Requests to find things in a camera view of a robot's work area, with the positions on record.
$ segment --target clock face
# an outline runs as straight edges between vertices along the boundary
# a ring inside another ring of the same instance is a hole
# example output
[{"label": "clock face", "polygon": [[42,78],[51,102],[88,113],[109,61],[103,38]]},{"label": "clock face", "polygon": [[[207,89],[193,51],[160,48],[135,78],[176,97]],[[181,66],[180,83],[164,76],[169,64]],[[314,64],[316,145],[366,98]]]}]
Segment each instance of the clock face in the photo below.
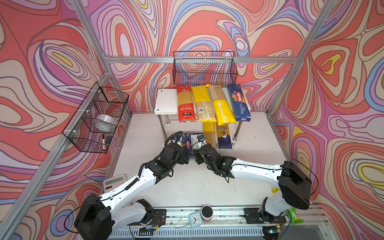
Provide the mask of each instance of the clock face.
[{"label": "clock face", "polygon": [[189,215],[189,222],[191,224],[191,228],[198,227],[203,224],[203,220],[201,218],[200,212],[194,212]]}]

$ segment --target roll of tape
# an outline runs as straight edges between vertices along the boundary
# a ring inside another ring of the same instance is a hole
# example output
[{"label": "roll of tape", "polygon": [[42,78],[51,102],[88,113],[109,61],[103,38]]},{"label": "roll of tape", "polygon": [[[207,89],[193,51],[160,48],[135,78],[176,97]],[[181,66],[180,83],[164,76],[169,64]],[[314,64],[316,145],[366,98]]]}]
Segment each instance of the roll of tape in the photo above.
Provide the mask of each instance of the roll of tape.
[{"label": "roll of tape", "polygon": [[[114,126],[116,126],[118,124],[113,117],[106,115],[106,114],[99,114],[96,116],[96,119],[99,119],[103,122],[113,124]],[[95,126],[100,131],[113,131],[115,129],[114,126],[111,126],[109,124],[104,124],[103,122],[96,121]]]}]

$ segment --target small white shelf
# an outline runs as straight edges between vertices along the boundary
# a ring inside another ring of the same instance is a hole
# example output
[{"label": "small white shelf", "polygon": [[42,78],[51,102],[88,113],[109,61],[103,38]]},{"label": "small white shelf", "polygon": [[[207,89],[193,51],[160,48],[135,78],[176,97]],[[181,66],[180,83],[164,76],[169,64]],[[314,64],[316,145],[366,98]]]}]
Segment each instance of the small white shelf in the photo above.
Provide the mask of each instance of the small white shelf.
[{"label": "small white shelf", "polygon": [[[227,98],[228,104],[232,109],[231,98],[229,96],[229,92],[227,88],[223,88],[223,92],[225,97]],[[251,107],[249,106],[247,98],[245,98],[249,111],[251,111]],[[177,112],[177,89],[159,89],[157,91],[156,105],[155,105],[155,114],[156,115],[173,115],[178,114]],[[195,105],[195,99],[193,102],[193,107],[195,109],[196,118],[197,118],[197,110]]]}]

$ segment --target metal table leg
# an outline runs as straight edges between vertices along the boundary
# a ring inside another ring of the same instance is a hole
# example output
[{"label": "metal table leg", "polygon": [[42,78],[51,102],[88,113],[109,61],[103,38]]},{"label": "metal table leg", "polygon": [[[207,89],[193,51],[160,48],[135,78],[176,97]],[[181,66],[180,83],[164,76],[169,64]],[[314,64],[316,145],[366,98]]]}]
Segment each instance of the metal table leg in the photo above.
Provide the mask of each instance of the metal table leg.
[{"label": "metal table leg", "polygon": [[237,125],[237,129],[236,129],[236,132],[235,132],[235,135],[233,136],[232,140],[234,141],[234,143],[232,143],[232,146],[235,145],[235,142],[237,142],[237,137],[239,135],[239,132],[240,132],[240,128],[241,128],[241,125],[243,124],[243,122],[239,122],[239,124]]},{"label": "metal table leg", "polygon": [[163,131],[163,137],[164,137],[164,142],[165,142],[167,140],[167,133],[166,133],[166,130],[164,129],[163,120],[161,118],[161,115],[158,115],[157,117],[159,118],[159,121],[160,121],[161,130]]},{"label": "metal table leg", "polygon": [[170,120],[169,120],[168,115],[166,114],[165,116],[166,116],[166,124],[170,124]]}]

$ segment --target vent grille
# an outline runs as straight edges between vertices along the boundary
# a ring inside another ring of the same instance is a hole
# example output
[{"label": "vent grille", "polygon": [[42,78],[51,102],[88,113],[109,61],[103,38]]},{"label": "vent grille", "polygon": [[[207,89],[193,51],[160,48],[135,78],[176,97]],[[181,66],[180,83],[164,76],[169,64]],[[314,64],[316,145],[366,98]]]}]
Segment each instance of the vent grille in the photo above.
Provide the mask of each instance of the vent grille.
[{"label": "vent grille", "polygon": [[[263,227],[200,227],[191,229],[182,228],[159,228],[153,232],[152,238],[177,238],[177,237],[255,237],[264,236]],[[148,238],[149,235],[139,235],[138,229],[132,229],[135,238]],[[109,239],[131,238],[128,230],[117,230],[111,233]]]}]

